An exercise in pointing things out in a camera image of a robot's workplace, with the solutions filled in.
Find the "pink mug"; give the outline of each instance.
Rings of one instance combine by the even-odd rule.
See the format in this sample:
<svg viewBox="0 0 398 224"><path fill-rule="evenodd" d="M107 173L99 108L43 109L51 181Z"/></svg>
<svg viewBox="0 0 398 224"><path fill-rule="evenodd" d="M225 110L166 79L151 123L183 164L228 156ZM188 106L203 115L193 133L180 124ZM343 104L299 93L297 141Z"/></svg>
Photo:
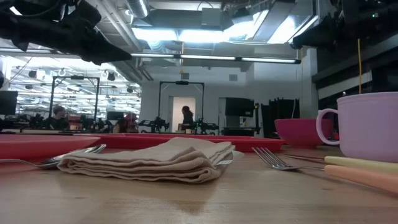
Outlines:
<svg viewBox="0 0 398 224"><path fill-rule="evenodd" d="M317 133L326 144L340 145L347 157L398 162L398 92L346 96L337 100L338 111L318 112ZM338 114L340 141L329 141L322 133L322 118Z"/></svg>

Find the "folded napkin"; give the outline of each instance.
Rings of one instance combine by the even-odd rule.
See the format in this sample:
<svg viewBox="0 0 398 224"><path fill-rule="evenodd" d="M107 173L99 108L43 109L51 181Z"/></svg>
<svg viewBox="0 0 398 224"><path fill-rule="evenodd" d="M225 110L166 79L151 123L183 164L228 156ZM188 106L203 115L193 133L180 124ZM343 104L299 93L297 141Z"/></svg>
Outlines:
<svg viewBox="0 0 398 224"><path fill-rule="evenodd" d="M58 168L70 174L117 177L127 180L176 180L202 183L218 178L233 158L230 142L173 138L138 151L109 154L76 152L65 156Z"/></svg>

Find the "doorway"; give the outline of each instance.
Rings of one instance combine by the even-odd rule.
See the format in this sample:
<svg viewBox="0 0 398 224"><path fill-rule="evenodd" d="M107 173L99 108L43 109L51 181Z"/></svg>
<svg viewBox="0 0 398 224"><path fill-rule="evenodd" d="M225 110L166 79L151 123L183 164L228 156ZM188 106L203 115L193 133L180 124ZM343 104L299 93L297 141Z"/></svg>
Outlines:
<svg viewBox="0 0 398 224"><path fill-rule="evenodd" d="M196 99L193 97L172 97L173 101L173 116L172 116L172 126L171 132L178 131L178 124L181 124L184 120L183 114L181 112L183 106L189 106L193 113L193 117L196 114Z"/></svg>

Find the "wooden table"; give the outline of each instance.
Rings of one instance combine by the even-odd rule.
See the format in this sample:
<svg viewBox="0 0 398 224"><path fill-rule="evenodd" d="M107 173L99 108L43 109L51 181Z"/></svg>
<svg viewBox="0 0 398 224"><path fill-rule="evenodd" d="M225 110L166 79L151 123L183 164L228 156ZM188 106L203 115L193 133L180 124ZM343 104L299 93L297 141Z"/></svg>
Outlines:
<svg viewBox="0 0 398 224"><path fill-rule="evenodd" d="M105 179L3 164L0 223L398 223L398 196L316 170L272 170L255 154L246 154L220 179L201 185Z"/></svg>

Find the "mug handle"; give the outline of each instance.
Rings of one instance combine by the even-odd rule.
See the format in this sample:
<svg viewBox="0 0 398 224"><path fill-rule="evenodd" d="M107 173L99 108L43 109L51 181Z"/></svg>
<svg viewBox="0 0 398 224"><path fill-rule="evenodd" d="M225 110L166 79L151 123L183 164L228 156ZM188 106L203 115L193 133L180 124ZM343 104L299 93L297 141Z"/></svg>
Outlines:
<svg viewBox="0 0 398 224"><path fill-rule="evenodd" d="M323 116L324 116L326 113L329 113L329 112L338 114L338 111L337 111L337 110L334 110L334 109L324 109L324 110L318 111L318 116L317 116L317 133L318 133L319 138L320 138L324 143L329 144L329 145L332 145L332 146L335 146L335 145L340 144L340 141L329 141L329 140L327 140L326 137L325 137L325 135L323 134L323 131L322 131L322 118L323 118Z"/></svg>

